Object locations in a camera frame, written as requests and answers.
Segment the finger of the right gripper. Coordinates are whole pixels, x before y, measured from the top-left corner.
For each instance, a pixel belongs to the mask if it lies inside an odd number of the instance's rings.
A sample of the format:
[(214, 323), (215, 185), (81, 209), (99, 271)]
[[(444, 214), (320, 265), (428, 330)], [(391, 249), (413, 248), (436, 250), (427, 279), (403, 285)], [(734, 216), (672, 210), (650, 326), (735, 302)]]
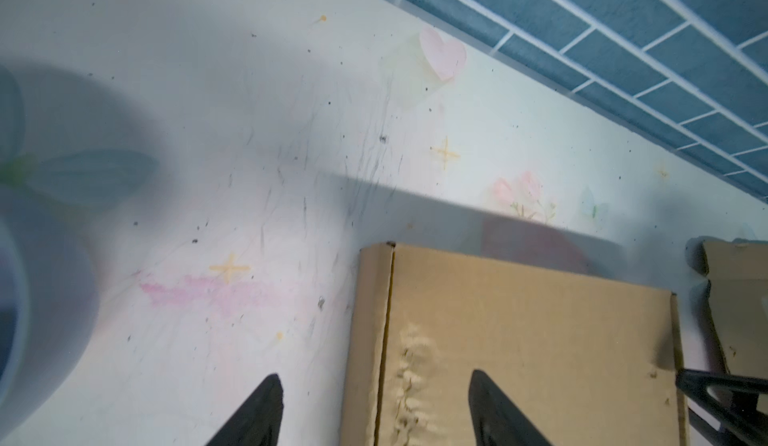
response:
[(766, 379), (681, 369), (676, 386), (719, 423), (714, 427), (689, 409), (690, 425), (711, 445), (767, 446), (767, 414), (758, 410)]

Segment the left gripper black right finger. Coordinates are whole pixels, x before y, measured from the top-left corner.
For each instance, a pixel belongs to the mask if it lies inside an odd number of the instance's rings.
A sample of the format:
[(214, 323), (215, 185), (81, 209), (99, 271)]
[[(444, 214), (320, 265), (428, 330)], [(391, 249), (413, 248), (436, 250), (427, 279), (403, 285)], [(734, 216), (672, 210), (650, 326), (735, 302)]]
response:
[(468, 403), (477, 446), (550, 446), (549, 440), (482, 370), (472, 371)]

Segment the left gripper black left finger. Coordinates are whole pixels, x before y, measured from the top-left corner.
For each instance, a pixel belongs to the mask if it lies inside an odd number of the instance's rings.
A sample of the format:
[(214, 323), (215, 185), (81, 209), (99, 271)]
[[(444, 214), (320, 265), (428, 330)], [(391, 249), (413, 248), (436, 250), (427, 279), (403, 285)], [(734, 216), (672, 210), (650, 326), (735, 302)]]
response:
[(284, 411), (284, 391), (276, 373), (264, 378), (207, 446), (276, 446)]

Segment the brown cardboard box stack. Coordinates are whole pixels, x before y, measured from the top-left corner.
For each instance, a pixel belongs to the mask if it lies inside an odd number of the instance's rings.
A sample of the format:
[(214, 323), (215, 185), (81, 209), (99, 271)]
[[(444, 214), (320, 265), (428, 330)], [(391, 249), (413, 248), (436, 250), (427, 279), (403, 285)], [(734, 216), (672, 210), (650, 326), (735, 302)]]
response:
[(725, 369), (767, 378), (767, 244), (703, 243), (708, 304)]

